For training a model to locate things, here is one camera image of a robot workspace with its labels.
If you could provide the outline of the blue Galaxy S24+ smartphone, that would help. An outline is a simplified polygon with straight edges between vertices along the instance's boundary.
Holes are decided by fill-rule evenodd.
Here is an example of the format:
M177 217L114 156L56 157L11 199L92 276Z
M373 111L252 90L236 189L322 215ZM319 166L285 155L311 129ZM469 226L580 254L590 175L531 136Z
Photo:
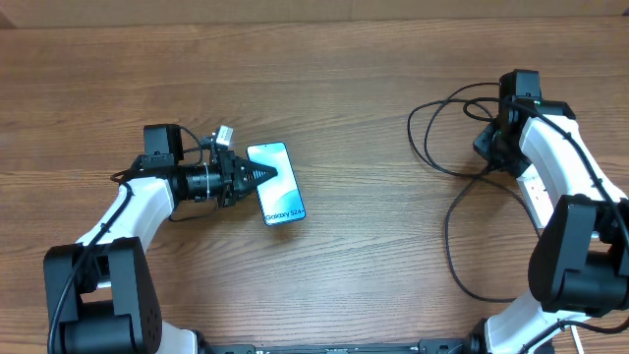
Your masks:
M250 161L274 167L277 175L257 187L263 221L267 226L302 220L306 209L288 149L283 142L247 147Z

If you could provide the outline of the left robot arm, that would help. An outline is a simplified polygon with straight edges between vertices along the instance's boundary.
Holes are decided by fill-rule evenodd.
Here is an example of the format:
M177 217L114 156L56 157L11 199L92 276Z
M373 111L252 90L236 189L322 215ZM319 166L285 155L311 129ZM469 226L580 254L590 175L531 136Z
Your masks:
M236 155L226 126L196 141L196 152L209 151L209 160L186 164L187 131L176 124L144 127L144 152L111 177L119 190L109 210L77 242L46 253L48 352L215 352L199 331L162 318L145 253L179 203L231 207L278 172Z

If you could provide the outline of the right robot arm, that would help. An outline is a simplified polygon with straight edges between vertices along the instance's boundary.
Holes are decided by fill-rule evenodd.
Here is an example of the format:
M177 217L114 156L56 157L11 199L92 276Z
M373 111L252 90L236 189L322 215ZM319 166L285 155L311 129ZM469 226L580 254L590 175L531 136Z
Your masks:
M569 326L616 334L627 324L589 323L628 308L628 197L585 146L570 106L543 99L536 71L498 83L498 114L475 139L488 164L543 183L552 207L528 267L528 289L480 321L464 353L533 353Z

